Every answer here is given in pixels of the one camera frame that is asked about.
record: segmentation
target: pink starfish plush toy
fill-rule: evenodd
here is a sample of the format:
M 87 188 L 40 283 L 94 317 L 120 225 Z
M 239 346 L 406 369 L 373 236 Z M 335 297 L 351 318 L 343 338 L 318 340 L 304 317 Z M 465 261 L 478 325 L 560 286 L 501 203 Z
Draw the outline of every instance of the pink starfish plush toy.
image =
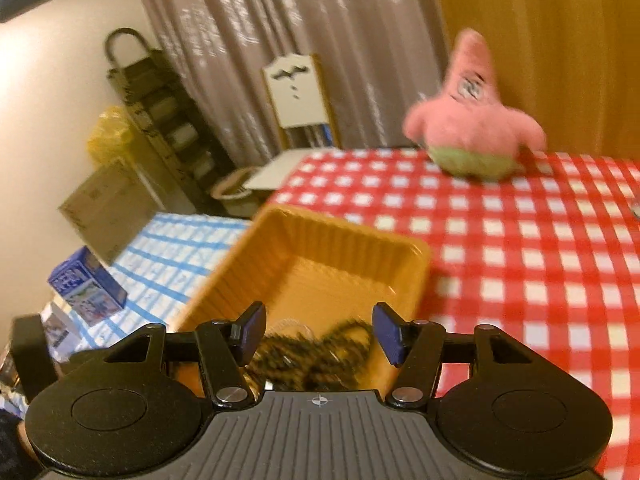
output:
M 524 112 L 500 102 L 486 41 L 470 28 L 458 35 L 440 94 L 416 103 L 405 136 L 424 138 L 431 159 L 455 176 L 500 180 L 517 170 L 521 145 L 544 150 L 545 133 Z

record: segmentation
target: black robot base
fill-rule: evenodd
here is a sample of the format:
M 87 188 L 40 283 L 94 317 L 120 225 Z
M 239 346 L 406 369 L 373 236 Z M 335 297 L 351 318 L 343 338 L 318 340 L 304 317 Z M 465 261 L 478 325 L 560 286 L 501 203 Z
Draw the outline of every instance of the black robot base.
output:
M 254 303 L 191 333 L 146 325 L 37 393 L 26 433 L 42 480 L 595 480 L 611 434 L 605 403 L 502 330 L 472 335 L 373 308 L 374 333 L 400 368 L 390 393 L 266 391 L 239 367 L 266 326 Z M 206 398 L 168 362 L 198 362 Z M 469 378 L 443 397 L 443 363 Z

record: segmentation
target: gray curtain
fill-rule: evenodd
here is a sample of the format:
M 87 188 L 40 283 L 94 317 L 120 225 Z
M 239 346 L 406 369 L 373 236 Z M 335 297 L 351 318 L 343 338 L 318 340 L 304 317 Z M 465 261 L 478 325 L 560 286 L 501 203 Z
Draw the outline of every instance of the gray curtain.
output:
M 261 69 L 319 55 L 345 148 L 406 145 L 402 118 L 436 93 L 436 0 L 143 0 L 184 83 L 236 164 L 280 150 Z

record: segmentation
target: wooden door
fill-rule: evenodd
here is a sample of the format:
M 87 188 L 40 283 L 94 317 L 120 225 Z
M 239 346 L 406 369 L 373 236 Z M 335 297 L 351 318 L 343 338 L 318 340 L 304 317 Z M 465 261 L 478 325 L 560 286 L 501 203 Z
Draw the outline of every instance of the wooden door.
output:
M 487 39 L 506 105 L 550 150 L 640 159 L 640 0 L 440 0 Z

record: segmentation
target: cardboard box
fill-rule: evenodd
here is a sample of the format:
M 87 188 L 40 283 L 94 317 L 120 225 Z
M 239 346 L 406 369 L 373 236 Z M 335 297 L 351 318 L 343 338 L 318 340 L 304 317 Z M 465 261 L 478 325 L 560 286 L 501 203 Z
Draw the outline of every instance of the cardboard box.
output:
M 121 311 L 127 292 L 87 248 L 53 269 L 49 285 L 89 326 Z
M 120 160 L 96 170 L 59 209 L 108 265 L 160 210 L 136 172 Z
M 80 330 L 69 315 L 53 301 L 47 303 L 40 313 L 40 318 L 53 357 L 59 362 L 67 361 L 82 341 Z

